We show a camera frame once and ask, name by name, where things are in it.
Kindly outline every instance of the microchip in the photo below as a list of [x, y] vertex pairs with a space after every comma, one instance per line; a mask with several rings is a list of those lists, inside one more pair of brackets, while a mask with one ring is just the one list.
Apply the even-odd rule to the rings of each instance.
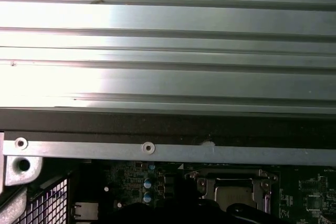
[[123, 177], [125, 174], [124, 170], [118, 170], [118, 176]]
[[307, 210], [320, 211], [322, 207], [322, 198], [319, 195], [308, 195], [307, 197]]
[[132, 190], [132, 196], [133, 197], [139, 197], [140, 196], [139, 190]]

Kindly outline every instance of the metal bracket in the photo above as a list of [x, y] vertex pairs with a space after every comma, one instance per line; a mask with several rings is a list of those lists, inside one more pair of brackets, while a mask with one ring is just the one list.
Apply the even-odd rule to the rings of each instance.
[[5, 185], [22, 185], [34, 181], [41, 172], [42, 163], [42, 157], [7, 156]]
[[0, 194], [4, 189], [4, 178], [5, 178], [5, 158], [3, 155], [4, 146], [4, 133], [0, 132]]
[[26, 209], [27, 188], [19, 190], [7, 204], [0, 209], [0, 223], [10, 224], [18, 219]]

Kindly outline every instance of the screw hole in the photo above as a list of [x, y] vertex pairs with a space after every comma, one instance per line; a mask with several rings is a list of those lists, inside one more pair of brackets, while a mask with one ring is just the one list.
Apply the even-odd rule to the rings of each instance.
[[20, 171], [22, 172], [26, 172], [29, 170], [30, 168], [30, 162], [26, 159], [21, 159], [18, 164], [17, 164], [18, 168]]
[[20, 140], [20, 141], [17, 142], [17, 146], [19, 146], [19, 147], [22, 147], [24, 144], [25, 143], [22, 140]]

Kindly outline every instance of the metal rail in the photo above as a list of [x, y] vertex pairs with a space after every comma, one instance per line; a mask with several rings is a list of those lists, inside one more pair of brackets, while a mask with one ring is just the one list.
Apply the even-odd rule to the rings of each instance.
[[1, 0], [0, 9], [0, 107], [336, 114], [336, 0]]

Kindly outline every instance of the screw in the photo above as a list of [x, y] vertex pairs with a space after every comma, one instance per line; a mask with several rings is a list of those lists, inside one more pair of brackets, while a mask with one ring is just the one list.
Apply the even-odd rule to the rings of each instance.
[[203, 179], [200, 179], [198, 183], [200, 186], [205, 186], [205, 181]]
[[236, 206], [235, 207], [235, 211], [236, 212], [242, 212], [243, 211], [243, 208], [241, 206]]
[[28, 146], [28, 141], [23, 137], [17, 138], [14, 143], [15, 147], [19, 150], [24, 150]]

